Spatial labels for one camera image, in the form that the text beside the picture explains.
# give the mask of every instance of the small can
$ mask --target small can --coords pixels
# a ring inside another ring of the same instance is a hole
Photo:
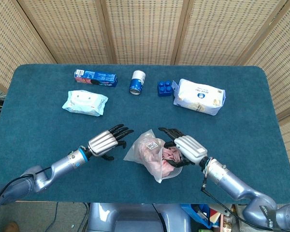
[[[132,75],[129,91],[134,95],[141,94],[145,81],[145,73],[141,70],[135,70]]]

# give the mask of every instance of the blue lego brick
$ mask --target blue lego brick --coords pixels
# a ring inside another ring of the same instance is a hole
[[[172,94],[173,94],[173,90],[172,90],[170,81],[158,82],[158,96],[159,97],[171,96]]]

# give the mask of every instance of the toothpaste box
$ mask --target toothpaste box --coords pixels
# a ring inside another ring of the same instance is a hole
[[[77,69],[74,72],[74,78],[79,83],[87,83],[99,86],[115,87],[118,82],[116,74],[81,69]]]
[[[209,115],[216,115],[226,99],[225,90],[180,79],[172,83],[174,105]]]

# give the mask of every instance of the teal tablecloth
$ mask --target teal tablecloth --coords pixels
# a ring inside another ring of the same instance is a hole
[[[117,87],[75,82],[75,69],[116,73]],[[141,95],[129,93],[134,70],[146,73]],[[173,97],[158,97],[159,80],[180,78],[226,90],[226,101],[216,116],[173,105]],[[61,107],[69,90],[109,97],[100,117],[73,114]],[[114,161],[92,158],[58,180],[47,191],[28,200],[209,203],[200,192],[203,174],[196,166],[158,184],[140,164],[123,161],[138,136],[158,127],[178,128],[208,149],[253,188],[278,203],[290,202],[290,165],[279,131],[269,87],[258,67],[151,65],[44,65],[18,67],[0,116],[0,182],[6,183],[33,165],[50,166],[105,129],[124,123],[134,129],[127,148],[109,152]],[[224,203],[233,200],[213,183],[208,190]]]

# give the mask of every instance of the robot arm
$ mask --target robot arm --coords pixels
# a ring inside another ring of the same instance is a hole
[[[48,178],[41,166],[34,166],[27,169],[21,178],[11,183],[4,193],[0,193],[0,205],[8,204],[21,199],[31,193],[40,192],[48,189],[57,179],[72,170],[87,163],[91,157],[101,157],[105,160],[113,160],[114,157],[109,157],[106,153],[116,146],[126,147],[125,141],[120,141],[126,135],[132,133],[128,127],[123,127],[119,124],[109,130],[106,130],[88,142],[88,147],[80,146],[76,151],[71,152],[66,157],[53,163],[50,167],[52,173]]]
[[[201,191],[210,195],[206,190],[206,179],[209,178],[234,200],[249,199],[250,202],[243,211],[245,220],[252,226],[264,230],[290,231],[290,204],[278,209],[275,201],[244,183],[216,159],[207,157],[207,150],[195,139],[184,135],[177,129],[159,128],[173,141],[165,144],[165,147],[176,146],[183,154],[183,160],[201,167],[205,174]]]

